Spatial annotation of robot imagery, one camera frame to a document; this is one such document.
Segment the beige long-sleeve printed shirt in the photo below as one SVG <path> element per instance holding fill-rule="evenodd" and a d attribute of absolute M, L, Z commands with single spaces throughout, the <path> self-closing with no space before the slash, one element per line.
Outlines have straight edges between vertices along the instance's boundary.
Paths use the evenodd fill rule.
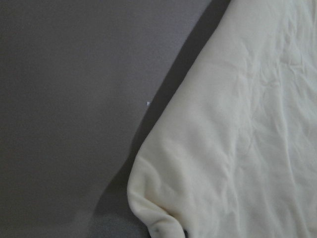
<path fill-rule="evenodd" d="M 127 195 L 153 238 L 316 237 L 316 1 L 230 2 Z"/>

